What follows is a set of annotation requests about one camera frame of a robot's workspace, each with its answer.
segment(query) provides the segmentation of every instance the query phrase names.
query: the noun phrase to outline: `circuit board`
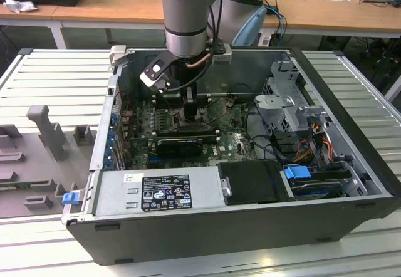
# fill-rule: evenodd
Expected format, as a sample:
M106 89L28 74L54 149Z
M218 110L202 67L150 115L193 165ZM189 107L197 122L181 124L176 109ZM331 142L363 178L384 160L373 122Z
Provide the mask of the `circuit board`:
M160 133L173 131L177 124L188 122L177 118L181 108L163 108L152 102L142 102L132 109L126 132L130 157L130 169L163 169L178 167L214 166L219 162L257 160L255 151L244 134L246 104L236 104L228 97L210 98L199 107L199 115L204 117L196 129L213 132L207 136L174 136L174 138L199 138L203 140L202 153L195 157L160 157L154 149L160 140ZM185 130L191 132L192 125Z

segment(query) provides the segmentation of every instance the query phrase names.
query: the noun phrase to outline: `floor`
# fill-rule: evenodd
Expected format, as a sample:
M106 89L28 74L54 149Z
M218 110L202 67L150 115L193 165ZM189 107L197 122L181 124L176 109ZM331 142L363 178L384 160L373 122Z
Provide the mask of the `floor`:
M9 63L21 48L56 48L53 37L48 28L33 28L25 26L3 26L2 30L11 40L0 34L0 75L6 70ZM115 42L108 44L104 29L89 28L65 28L63 34L70 48L109 48L113 44L124 44L129 47L159 47L164 44L163 31L157 30L130 30L113 29L112 35ZM312 35L285 35L281 46L296 46L302 50L317 50L321 36ZM351 38L346 45L344 54L367 77L373 79L373 84L379 86L381 77L387 72L388 66L384 65L375 71L372 68L374 61L368 56L361 57L366 52L365 39ZM396 98L394 105L401 109L401 97Z

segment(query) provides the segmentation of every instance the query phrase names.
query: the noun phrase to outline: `motherboard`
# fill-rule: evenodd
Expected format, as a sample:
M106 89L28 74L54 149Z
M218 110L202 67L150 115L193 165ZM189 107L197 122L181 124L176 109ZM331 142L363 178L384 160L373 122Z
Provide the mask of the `motherboard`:
M234 97L205 97L199 99L194 121L184 118L184 109L174 99L127 107L122 113L127 168L201 167L257 160L244 130L248 106L249 102Z

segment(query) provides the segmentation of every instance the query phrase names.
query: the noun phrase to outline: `power supply label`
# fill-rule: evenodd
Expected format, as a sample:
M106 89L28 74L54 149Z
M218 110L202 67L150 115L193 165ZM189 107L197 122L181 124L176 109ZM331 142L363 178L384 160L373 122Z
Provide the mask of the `power supply label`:
M189 175L166 175L142 179L143 211L192 208Z

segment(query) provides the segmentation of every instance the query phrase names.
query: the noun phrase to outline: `blue cable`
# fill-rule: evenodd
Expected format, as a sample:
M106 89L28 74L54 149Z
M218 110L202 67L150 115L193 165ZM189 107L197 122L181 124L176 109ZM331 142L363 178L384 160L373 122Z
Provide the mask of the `blue cable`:
M281 24L281 35L280 35L280 39L278 40L277 46L280 46L281 40L283 39L284 36L284 19L283 16L277 12L277 10L269 7L269 6L265 6L269 11L272 11L274 14L276 14L276 16L280 19L280 24Z

